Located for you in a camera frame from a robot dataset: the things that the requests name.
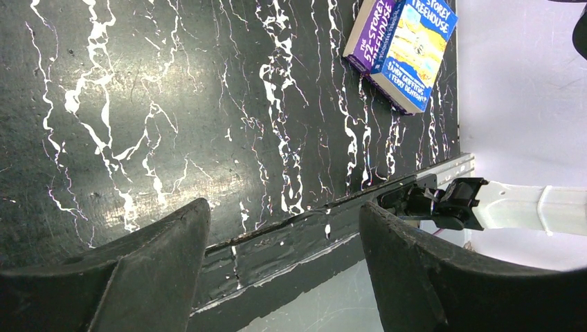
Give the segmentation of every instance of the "book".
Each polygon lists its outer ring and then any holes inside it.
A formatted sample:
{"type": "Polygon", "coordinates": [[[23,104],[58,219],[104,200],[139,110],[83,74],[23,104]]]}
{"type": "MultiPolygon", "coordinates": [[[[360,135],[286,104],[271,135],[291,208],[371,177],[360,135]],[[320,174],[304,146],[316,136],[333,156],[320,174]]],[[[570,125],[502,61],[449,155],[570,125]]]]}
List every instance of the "book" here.
{"type": "Polygon", "coordinates": [[[361,74],[368,75],[377,58],[395,0],[364,0],[343,52],[361,74]]]}
{"type": "Polygon", "coordinates": [[[443,0],[400,0],[395,4],[370,79],[404,113],[426,111],[457,21],[443,0]]]}

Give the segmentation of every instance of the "white paint mark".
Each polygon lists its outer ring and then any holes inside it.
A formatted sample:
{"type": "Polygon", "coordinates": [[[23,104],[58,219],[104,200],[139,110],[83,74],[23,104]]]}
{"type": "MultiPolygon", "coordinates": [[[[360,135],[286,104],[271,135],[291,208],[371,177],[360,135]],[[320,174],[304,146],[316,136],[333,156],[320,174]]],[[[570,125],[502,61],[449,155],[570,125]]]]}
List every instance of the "white paint mark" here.
{"type": "Polygon", "coordinates": [[[151,43],[151,45],[153,45],[157,50],[161,50],[161,47],[157,46],[157,44],[152,42],[151,39],[147,38],[147,36],[145,36],[145,39],[147,40],[147,42],[151,43]]]}
{"type": "Polygon", "coordinates": [[[292,59],[294,58],[294,54],[291,51],[291,40],[294,38],[294,32],[291,29],[289,17],[280,7],[278,0],[273,0],[269,4],[269,7],[273,8],[266,11],[258,4],[257,10],[255,11],[257,18],[261,21],[265,31],[276,46],[276,52],[269,57],[269,63],[261,65],[259,78],[263,81],[266,92],[265,96],[269,101],[268,111],[272,130],[280,141],[278,151],[283,164],[281,208],[283,211],[290,213],[290,215],[297,215],[305,211],[302,207],[303,183],[301,177],[301,157],[299,154],[301,147],[295,149],[290,145],[291,139],[287,134],[285,126],[287,114],[284,112],[285,101],[283,95],[288,87],[294,86],[304,99],[306,106],[308,102],[291,74],[293,68],[292,59]],[[275,13],[275,16],[266,16],[265,12],[275,13]],[[299,188],[295,192],[293,192],[292,188],[292,180],[294,179],[297,180],[299,185],[299,188]],[[289,200],[294,200],[293,204],[288,204],[286,195],[290,196],[289,200]]]}
{"type": "Polygon", "coordinates": [[[228,128],[228,130],[226,130],[227,134],[226,136],[224,136],[224,138],[227,138],[229,142],[233,141],[233,138],[231,137],[231,129],[228,128]]]}
{"type": "Polygon", "coordinates": [[[134,207],[134,202],[132,200],[132,196],[127,193],[123,193],[120,190],[116,190],[118,195],[125,200],[124,209],[125,209],[125,230],[129,232],[134,232],[138,229],[138,226],[132,223],[136,219],[136,210],[134,207]]]}
{"type": "Polygon", "coordinates": [[[165,200],[165,195],[161,191],[163,189],[163,183],[159,177],[153,179],[153,188],[155,189],[155,192],[157,192],[157,201],[159,204],[166,205],[167,201],[165,200]]]}
{"type": "Polygon", "coordinates": [[[395,174],[395,153],[397,148],[399,148],[399,137],[400,137],[400,128],[399,128],[399,118],[391,115],[391,125],[389,126],[389,134],[386,142],[386,161],[388,167],[388,178],[395,174]]]}
{"type": "Polygon", "coordinates": [[[242,220],[242,228],[244,229],[244,232],[246,233],[246,226],[244,225],[244,222],[249,219],[249,211],[244,208],[244,204],[242,202],[239,202],[239,205],[240,205],[240,217],[242,220]]]}

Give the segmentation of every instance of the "black table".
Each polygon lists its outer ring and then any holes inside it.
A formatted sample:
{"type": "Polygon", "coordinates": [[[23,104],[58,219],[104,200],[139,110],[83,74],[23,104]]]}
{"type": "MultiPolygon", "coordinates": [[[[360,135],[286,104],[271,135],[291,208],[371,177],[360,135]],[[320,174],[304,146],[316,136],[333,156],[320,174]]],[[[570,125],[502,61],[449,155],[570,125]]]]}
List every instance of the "black table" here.
{"type": "Polygon", "coordinates": [[[36,2],[0,1],[3,268],[197,197],[213,245],[460,154],[455,35],[408,117],[341,59],[359,2],[36,2]]]}

